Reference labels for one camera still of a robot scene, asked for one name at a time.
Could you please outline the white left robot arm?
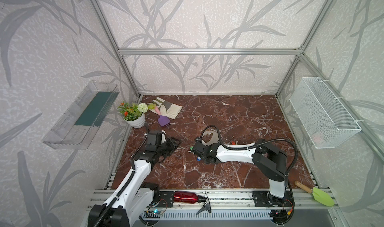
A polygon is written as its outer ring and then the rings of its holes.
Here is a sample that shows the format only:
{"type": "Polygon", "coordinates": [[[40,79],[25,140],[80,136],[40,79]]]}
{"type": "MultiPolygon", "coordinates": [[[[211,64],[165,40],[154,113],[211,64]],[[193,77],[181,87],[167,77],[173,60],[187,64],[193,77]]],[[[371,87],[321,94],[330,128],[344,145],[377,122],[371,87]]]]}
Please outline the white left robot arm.
{"type": "Polygon", "coordinates": [[[148,206],[160,202],[157,184],[144,183],[160,159],[172,155],[181,141],[167,137],[164,131],[150,131],[131,158],[131,169],[101,205],[94,205],[89,213],[88,227],[130,227],[148,206]]]}

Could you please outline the bunch of coloured keys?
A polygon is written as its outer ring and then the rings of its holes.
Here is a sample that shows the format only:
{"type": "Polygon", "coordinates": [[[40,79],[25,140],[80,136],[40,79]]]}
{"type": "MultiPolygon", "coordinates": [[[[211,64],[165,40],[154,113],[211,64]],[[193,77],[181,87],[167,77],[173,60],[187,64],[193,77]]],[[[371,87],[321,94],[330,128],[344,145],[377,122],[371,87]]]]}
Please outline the bunch of coloured keys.
{"type": "Polygon", "coordinates": [[[194,150],[194,147],[193,147],[193,146],[190,147],[190,152],[191,152],[192,154],[195,155],[195,157],[197,158],[197,161],[198,161],[198,162],[201,161],[201,156],[200,156],[200,154],[199,154],[199,153],[196,153],[196,151],[194,150]]]}

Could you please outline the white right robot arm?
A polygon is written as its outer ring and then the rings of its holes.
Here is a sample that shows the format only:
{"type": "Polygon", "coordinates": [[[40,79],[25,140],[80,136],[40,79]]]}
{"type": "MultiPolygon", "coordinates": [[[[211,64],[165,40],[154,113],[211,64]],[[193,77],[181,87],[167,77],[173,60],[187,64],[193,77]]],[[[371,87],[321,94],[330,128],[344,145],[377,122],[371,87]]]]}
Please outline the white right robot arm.
{"type": "Polygon", "coordinates": [[[269,179],[269,193],[279,199],[285,197],[287,154],[270,141],[261,140],[248,145],[229,145],[221,143],[207,145],[197,139],[191,152],[207,164],[242,162],[254,164],[269,179]]]}

